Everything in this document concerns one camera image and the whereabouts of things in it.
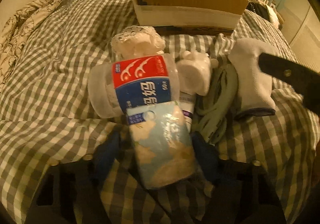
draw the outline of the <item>green cord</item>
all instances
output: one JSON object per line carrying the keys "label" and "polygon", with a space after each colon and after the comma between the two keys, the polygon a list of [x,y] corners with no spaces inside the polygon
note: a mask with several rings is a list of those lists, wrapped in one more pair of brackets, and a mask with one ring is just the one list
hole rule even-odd
{"label": "green cord", "polygon": [[216,144],[227,129],[226,114],[238,91],[238,75],[232,64],[212,74],[207,96],[196,102],[192,131],[199,131],[206,142]]}

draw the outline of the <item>tissue packet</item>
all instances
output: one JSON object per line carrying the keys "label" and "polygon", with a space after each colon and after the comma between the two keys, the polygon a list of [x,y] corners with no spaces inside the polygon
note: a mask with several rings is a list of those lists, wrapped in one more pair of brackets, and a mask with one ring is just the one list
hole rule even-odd
{"label": "tissue packet", "polygon": [[192,141],[177,101],[128,109],[127,120],[146,189],[172,184],[195,172]]}

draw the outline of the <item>bed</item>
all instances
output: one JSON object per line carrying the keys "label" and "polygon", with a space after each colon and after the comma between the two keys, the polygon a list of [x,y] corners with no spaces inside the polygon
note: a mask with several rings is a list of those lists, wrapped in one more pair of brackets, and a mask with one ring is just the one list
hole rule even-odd
{"label": "bed", "polygon": [[[138,24],[132,0],[59,0],[47,12],[46,18],[29,27],[32,30],[14,54],[0,93],[4,208],[16,223],[24,223],[50,160],[79,160],[117,129],[123,141],[121,153],[101,192],[111,222],[170,223],[182,215],[183,223],[201,220],[213,186],[199,173],[146,191],[134,178],[133,150],[122,119],[100,119],[88,99],[90,68],[111,61],[112,36]],[[267,42],[279,50],[279,56],[296,61],[281,32],[250,11],[244,12],[230,37],[171,35],[163,39],[165,52],[176,58],[182,50],[196,49],[224,64],[235,40],[244,37]],[[218,149],[233,160],[260,160],[275,185],[287,222],[292,223],[310,192],[320,128],[318,117],[302,107],[302,97],[288,84],[273,79],[272,98],[274,116],[230,120]]]}

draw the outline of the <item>gingham fabric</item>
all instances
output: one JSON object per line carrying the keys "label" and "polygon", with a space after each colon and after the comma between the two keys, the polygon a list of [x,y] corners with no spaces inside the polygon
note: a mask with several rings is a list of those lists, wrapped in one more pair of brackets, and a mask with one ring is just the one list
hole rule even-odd
{"label": "gingham fabric", "polygon": [[[104,184],[101,199],[112,223],[181,223],[201,220],[212,185],[201,174],[147,191],[140,185],[127,127],[100,119],[88,99],[90,68],[111,59],[111,38],[137,25],[132,0],[70,0],[51,14],[28,39],[0,94],[1,202],[18,224],[24,223],[34,191],[50,158],[79,160],[121,130],[121,153]],[[237,38],[252,37],[296,58],[270,23],[245,11],[231,38],[172,35],[166,52],[179,56],[196,49],[227,62]],[[301,96],[274,80],[276,115],[229,121],[220,153],[242,162],[260,160],[276,187],[288,223],[309,190],[317,117],[301,106]]]}

